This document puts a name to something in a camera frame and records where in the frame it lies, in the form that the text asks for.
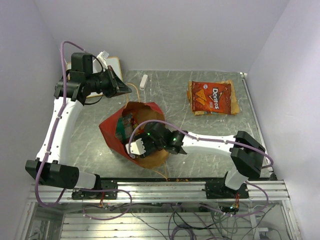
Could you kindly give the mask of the red paper bag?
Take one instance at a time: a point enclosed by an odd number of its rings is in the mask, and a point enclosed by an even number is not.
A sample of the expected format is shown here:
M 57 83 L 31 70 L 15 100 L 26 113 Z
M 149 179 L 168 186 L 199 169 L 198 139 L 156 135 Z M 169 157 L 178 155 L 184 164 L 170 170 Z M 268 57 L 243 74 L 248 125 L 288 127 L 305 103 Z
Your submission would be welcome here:
M 102 136 L 107 144 L 107 146 L 125 157 L 127 160 L 138 165 L 139 167 L 145 169 L 154 170 L 155 168 L 164 165 L 169 157 L 169 153 L 165 150 L 160 150 L 153 153 L 145 158 L 136 157 L 131 158 L 126 150 L 126 143 L 121 143 L 115 136 L 116 126 L 118 119 L 124 117 L 127 114 L 132 113 L 132 127 L 133 131 L 137 130 L 134 134 L 142 134 L 144 132 L 144 126 L 138 127 L 138 125 L 147 120 L 165 120 L 165 116 L 161 108 L 155 102 L 142 102 L 140 99 L 138 101 L 129 101 L 129 97 L 126 96 L 126 103 L 117 112 L 108 117 L 102 123 L 99 124 L 99 129 Z

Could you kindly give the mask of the gold foil snack packet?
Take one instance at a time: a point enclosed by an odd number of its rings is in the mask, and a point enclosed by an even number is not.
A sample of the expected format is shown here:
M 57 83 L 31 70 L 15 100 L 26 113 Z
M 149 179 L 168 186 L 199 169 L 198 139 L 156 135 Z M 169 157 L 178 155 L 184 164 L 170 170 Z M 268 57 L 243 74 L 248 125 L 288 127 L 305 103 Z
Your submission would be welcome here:
M 188 82 L 188 87 L 187 87 L 187 91 L 186 91 L 186 94 L 187 94 L 187 98 L 189 100 L 189 103 L 190 103 L 190 107 L 191 107 L 191 97 L 190 97 L 190 88 L 191 88 L 191 82 L 192 81 L 189 81 Z M 238 101 L 237 101 L 237 98 L 236 98 L 236 91 L 235 91 L 235 87 L 234 87 L 234 84 L 233 84 L 233 81 L 232 80 L 227 80 L 227 81 L 220 81 L 220 82 L 217 82 L 217 83 L 228 83 L 228 84 L 231 84 L 231 114 L 221 114 L 221 113 L 206 113 L 206 112 L 203 112 L 203 111 L 198 111 L 196 113 L 192 112 L 194 115 L 196 116 L 201 116 L 201 115 L 236 115 L 240 112 L 240 107 L 239 107 L 239 104 L 238 104 Z

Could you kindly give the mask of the red Doritos bag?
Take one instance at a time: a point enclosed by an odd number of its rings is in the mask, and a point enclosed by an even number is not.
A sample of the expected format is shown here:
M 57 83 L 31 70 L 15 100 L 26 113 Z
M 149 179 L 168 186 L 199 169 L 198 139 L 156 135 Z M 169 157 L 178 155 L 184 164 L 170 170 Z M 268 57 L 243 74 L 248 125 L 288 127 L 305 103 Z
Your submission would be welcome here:
M 192 81 L 189 93 L 193 113 L 231 114 L 230 83 Z

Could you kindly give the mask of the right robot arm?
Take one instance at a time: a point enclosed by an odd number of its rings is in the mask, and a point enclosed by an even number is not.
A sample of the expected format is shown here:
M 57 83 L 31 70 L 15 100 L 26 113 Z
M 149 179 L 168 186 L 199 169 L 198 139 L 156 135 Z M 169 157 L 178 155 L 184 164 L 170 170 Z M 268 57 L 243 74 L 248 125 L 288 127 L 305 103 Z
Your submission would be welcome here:
M 223 178 L 208 181 L 205 193 L 209 199 L 245 197 L 245 182 L 258 179 L 265 158 L 265 148 L 245 131 L 235 135 L 212 136 L 184 131 L 177 127 L 173 131 L 160 120 L 143 122 L 140 134 L 132 133 L 126 151 L 132 157 L 146 158 L 165 150 L 172 155 L 211 154 L 231 158 L 232 169 Z

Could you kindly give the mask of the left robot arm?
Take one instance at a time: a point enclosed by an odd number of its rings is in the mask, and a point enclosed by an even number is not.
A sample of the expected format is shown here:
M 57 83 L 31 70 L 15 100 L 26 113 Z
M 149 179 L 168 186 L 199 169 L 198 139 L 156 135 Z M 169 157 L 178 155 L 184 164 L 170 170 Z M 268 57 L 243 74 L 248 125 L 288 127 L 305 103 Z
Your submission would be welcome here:
M 74 126 L 86 99 L 93 93 L 112 98 L 131 93 L 114 68 L 106 60 L 108 53 L 98 56 L 75 52 L 71 68 L 64 71 L 55 85 L 54 108 L 44 142 L 35 160 L 27 160 L 25 170 L 35 179 L 35 197 L 40 200 L 40 185 L 63 191 L 82 189 L 91 199 L 102 193 L 101 178 L 67 165 L 68 150 Z

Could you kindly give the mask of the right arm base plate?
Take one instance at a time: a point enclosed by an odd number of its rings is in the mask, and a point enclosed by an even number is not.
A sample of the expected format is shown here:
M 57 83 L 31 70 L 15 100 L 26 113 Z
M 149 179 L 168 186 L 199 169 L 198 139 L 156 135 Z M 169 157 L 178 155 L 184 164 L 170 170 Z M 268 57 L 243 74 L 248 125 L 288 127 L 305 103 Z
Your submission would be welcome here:
M 205 183 L 202 191 L 205 192 L 206 198 L 210 200 L 216 199 L 248 199 L 249 192 L 247 185 L 243 183 L 238 190 L 227 188 L 223 181 L 208 181 Z

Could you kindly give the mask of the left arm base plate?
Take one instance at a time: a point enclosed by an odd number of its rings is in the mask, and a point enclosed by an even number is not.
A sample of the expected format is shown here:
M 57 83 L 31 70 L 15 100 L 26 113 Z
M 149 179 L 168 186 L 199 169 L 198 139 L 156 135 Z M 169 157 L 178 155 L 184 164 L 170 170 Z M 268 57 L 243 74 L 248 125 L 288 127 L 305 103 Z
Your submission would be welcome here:
M 93 189 L 75 189 L 71 194 L 72 200 L 115 200 L 118 184 L 114 180 L 101 179 Z

